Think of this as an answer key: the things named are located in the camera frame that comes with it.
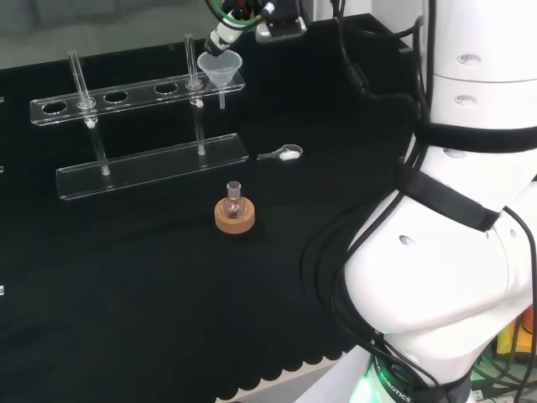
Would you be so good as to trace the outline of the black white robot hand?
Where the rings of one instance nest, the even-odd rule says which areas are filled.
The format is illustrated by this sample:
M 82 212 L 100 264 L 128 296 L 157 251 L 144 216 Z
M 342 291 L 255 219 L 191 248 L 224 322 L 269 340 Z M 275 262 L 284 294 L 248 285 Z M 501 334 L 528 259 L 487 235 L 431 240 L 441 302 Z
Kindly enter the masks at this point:
M 207 53 L 219 56 L 248 31 L 274 13 L 276 1 L 205 1 L 218 24 L 204 44 Z

